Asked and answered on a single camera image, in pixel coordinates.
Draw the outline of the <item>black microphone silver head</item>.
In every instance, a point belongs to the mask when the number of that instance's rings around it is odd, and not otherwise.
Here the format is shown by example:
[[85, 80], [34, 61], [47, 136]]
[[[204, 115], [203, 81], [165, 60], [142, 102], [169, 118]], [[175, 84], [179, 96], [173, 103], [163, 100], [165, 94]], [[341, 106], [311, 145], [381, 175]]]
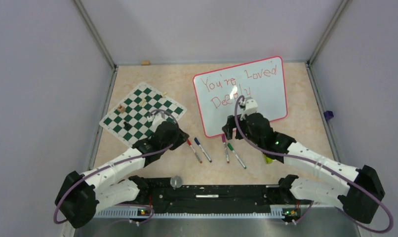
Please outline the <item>black microphone silver head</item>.
[[171, 177], [170, 185], [174, 189], [180, 188], [183, 185], [183, 180], [180, 176]]

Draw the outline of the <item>pink-framed whiteboard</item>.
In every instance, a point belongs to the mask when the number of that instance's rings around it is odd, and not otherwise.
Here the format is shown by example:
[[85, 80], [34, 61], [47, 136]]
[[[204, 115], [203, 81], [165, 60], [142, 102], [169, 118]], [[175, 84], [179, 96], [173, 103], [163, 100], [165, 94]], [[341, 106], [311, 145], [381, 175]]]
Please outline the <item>pink-framed whiteboard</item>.
[[199, 114], [206, 137], [223, 133], [239, 96], [251, 97], [269, 121], [287, 116], [283, 59], [275, 56], [225, 67], [193, 77]]

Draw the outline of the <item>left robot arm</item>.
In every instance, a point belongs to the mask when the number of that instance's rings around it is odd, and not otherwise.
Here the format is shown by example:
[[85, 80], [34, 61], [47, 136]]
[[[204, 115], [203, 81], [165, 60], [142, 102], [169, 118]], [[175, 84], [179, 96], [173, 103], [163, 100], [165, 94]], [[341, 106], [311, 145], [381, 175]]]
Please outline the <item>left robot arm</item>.
[[108, 207], [125, 201], [144, 203], [147, 189], [134, 181], [123, 180], [124, 176], [159, 160], [166, 151], [177, 149], [188, 138], [178, 124], [163, 121], [149, 137], [138, 140], [112, 161], [83, 173], [70, 172], [54, 201], [54, 223], [61, 223], [58, 213], [62, 213], [65, 221], [78, 229]]

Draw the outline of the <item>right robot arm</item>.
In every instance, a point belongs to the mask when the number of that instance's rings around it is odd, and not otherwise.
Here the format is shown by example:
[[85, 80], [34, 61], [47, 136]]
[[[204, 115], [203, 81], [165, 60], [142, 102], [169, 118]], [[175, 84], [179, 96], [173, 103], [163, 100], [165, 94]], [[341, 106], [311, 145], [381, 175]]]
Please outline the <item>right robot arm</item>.
[[228, 140], [247, 139], [269, 158], [299, 168], [316, 178], [316, 181], [297, 175], [281, 178], [279, 197], [285, 203], [293, 203], [296, 199], [320, 201], [343, 210], [358, 222], [370, 224], [379, 208], [370, 195], [378, 200], [385, 196], [374, 168], [368, 165], [357, 168], [322, 156], [295, 138], [274, 131], [260, 113], [244, 119], [230, 115], [222, 131]]

